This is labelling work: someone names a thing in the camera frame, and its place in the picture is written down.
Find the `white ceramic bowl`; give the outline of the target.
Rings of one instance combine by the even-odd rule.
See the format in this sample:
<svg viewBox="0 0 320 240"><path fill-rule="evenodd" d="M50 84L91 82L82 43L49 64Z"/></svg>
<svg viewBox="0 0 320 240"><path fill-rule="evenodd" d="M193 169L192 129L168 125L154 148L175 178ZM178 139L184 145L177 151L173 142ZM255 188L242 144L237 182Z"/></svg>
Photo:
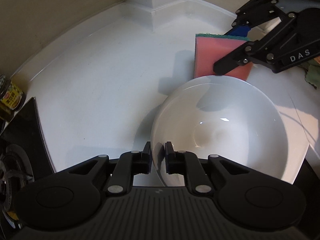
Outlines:
<svg viewBox="0 0 320 240"><path fill-rule="evenodd" d="M206 159L217 154L269 176L282 178L289 146L283 120L259 89L228 76L188 81L162 103L153 122L153 163L167 186L182 186L179 174L168 174L164 145Z"/></svg>

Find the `green dish cloth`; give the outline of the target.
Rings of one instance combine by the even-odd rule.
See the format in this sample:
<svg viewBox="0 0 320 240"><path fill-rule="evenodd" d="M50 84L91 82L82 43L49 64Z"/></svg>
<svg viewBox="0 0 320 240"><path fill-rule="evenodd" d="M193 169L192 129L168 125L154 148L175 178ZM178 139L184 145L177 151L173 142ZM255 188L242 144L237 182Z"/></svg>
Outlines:
<svg viewBox="0 0 320 240"><path fill-rule="evenodd" d="M314 89L319 89L320 85L320 65L319 57L299 65L305 72L305 81L312 85Z"/></svg>

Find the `pink green sponge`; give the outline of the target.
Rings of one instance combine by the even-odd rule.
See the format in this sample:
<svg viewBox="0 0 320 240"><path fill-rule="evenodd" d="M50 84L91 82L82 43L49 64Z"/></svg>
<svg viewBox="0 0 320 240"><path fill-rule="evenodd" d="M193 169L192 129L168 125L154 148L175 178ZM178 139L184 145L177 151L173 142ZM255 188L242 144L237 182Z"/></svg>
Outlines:
<svg viewBox="0 0 320 240"><path fill-rule="evenodd" d="M194 78L215 75L214 63L247 41L240 36L196 34Z"/></svg>

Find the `black gas stove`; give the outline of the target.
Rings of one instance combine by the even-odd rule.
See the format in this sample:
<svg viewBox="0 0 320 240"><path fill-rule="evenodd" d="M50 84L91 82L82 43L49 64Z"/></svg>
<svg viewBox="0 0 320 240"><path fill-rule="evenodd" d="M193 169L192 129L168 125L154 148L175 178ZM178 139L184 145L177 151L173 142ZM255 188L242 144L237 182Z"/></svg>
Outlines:
<svg viewBox="0 0 320 240"><path fill-rule="evenodd" d="M15 211L21 189L53 173L31 97L1 131L1 239L11 239L23 226Z"/></svg>

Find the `yellow label sauce jar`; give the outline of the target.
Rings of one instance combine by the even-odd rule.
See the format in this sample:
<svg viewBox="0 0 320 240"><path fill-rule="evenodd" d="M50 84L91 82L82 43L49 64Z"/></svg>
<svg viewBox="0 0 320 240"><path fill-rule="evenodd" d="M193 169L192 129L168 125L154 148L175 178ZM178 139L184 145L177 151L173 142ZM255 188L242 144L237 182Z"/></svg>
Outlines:
<svg viewBox="0 0 320 240"><path fill-rule="evenodd" d="M1 119L11 122L15 112L19 111L25 102L25 92L15 85L4 74L1 74Z"/></svg>

